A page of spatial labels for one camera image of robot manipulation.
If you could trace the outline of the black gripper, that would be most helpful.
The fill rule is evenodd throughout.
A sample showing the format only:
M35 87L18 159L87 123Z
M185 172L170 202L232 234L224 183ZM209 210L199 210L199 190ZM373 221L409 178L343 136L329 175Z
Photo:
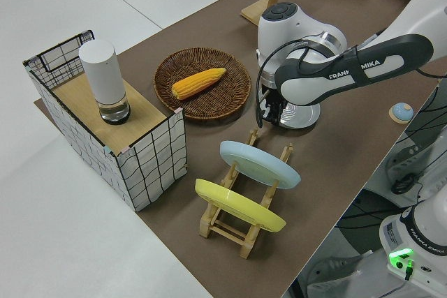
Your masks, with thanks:
M288 101L276 89L262 88L262 97L264 98L262 101L262 109L265 110L264 120L280 126L282 112Z

